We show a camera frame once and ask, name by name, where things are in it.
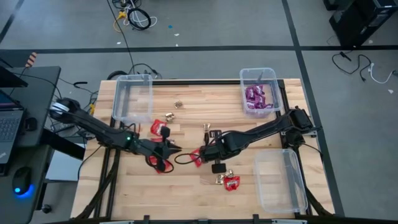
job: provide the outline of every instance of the clear plastic container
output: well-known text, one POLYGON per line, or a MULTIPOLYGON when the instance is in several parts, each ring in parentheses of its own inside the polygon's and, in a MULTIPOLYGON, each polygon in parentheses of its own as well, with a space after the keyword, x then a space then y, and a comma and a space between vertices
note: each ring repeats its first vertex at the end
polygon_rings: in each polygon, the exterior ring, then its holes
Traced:
POLYGON ((241 78, 243 112, 252 118, 265 118, 269 114, 280 111, 282 108, 282 97, 280 95, 275 71, 271 68, 244 68, 239 73, 241 78), (246 99, 246 88, 253 85, 263 85, 265 93, 265 104, 272 105, 266 109, 250 109, 246 99))
POLYGON ((151 123, 152 77, 122 75, 116 80, 112 117, 126 125, 151 123))
POLYGON ((253 171, 259 203, 266 212, 293 213, 307 209, 299 161, 293 150, 257 153, 253 171))

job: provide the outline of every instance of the computer mouse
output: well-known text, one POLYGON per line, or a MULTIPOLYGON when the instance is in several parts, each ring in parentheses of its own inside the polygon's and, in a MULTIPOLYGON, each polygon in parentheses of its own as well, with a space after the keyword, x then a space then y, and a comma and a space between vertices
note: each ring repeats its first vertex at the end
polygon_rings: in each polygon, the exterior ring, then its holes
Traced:
POLYGON ((29 190, 32 169, 30 167, 19 168, 12 178, 12 191, 22 195, 29 190))

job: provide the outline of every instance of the laptop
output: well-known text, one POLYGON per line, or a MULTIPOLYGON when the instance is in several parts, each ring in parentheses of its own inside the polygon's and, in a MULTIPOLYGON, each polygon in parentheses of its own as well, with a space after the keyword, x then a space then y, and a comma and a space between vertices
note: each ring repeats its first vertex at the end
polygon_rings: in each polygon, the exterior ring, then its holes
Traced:
MULTIPOLYGON (((9 162, 18 131, 23 122, 25 109, 0 90, 0 165, 9 162)), ((0 175, 6 170, 0 166, 0 175)))

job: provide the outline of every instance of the gray floor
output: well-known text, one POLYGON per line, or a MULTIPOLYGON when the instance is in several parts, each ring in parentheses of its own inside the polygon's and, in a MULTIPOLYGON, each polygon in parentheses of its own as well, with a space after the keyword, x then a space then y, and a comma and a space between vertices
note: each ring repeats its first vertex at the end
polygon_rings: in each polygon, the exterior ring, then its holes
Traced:
MULTIPOLYGON (((0 3, 0 27, 16 4, 15 0, 4 2, 0 3)), ((321 0, 288 0, 288 3, 300 45, 338 45, 328 24, 331 12, 325 10, 321 0)), ((143 9, 157 16, 158 24, 144 32, 125 27, 130 47, 292 45, 284 8, 278 0, 143 0, 143 9)), ((397 45, 397 22, 398 13, 366 45, 397 45)), ((104 1, 25 1, 0 49, 125 47, 121 35, 113 31, 112 23, 104 1)), ((363 83, 358 73, 344 74, 332 64, 331 56, 337 53, 305 51, 303 57, 345 215, 398 220, 398 77, 393 76, 387 84, 380 85, 365 71, 367 81, 363 83)), ((379 80, 385 80, 391 70, 398 69, 396 50, 353 52, 349 56, 356 61, 358 54, 367 55, 376 64, 374 76, 379 80)), ((132 55, 135 63, 148 63, 164 78, 238 78, 240 69, 251 67, 272 67, 279 78, 301 78, 294 51, 133 52, 132 55)), ((346 60, 336 61, 347 70, 355 67, 346 60)), ((111 72, 127 71, 131 66, 127 53, 39 54, 35 66, 47 65, 61 66, 61 77, 70 82, 88 81, 87 88, 91 90, 97 90, 100 81, 111 72)), ((83 105, 87 103, 88 94, 63 82, 58 86, 63 96, 79 98, 83 105)), ((59 191, 49 190, 45 202, 57 202, 53 214, 36 212, 32 223, 67 219, 75 187, 61 184, 54 186, 59 191)))

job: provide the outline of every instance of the wooden table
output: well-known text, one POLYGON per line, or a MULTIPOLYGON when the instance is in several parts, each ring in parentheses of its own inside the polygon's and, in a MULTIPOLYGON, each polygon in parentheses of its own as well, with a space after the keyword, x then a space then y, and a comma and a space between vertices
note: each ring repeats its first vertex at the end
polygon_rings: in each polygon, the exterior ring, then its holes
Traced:
MULTIPOLYGON (((285 79, 284 83, 289 105, 297 105, 308 111, 300 80, 285 79)), ((111 119, 115 87, 115 81, 102 81, 99 89, 94 116, 106 124, 111 119)), ((246 131, 275 119, 274 114, 266 119, 245 117, 239 85, 156 85, 153 92, 152 119, 164 120, 164 114, 174 113, 176 119, 169 125, 170 137, 183 147, 183 152, 191 152, 203 144, 203 123, 211 123, 212 129, 222 131, 246 131), (183 102, 183 108, 174 108, 177 100, 183 102)), ((154 136, 150 133, 149 125, 143 125, 141 138, 151 137, 154 136)), ((316 138, 306 136, 305 140, 307 144, 317 147, 316 138)), ((97 147, 96 141, 89 142, 85 157, 97 147)), ((241 177, 239 189, 232 192, 215 184, 216 175, 211 173, 210 163, 200 168, 194 164, 174 164, 172 173, 158 174, 145 163, 143 156, 122 152, 112 220, 142 220, 144 215, 150 215, 151 220, 250 219, 253 214, 259 214, 260 218, 292 218, 294 216, 291 213, 266 213, 257 204, 252 174, 254 155, 260 150, 280 148, 280 136, 275 134, 251 144, 240 155, 226 160, 227 169, 234 170, 241 177)), ((84 209, 97 191, 104 151, 100 149, 81 169, 72 217, 84 209)), ((302 146, 300 155, 308 188, 324 208, 333 213, 319 153, 302 146)), ((107 197, 106 192, 101 215, 105 214, 107 197)))

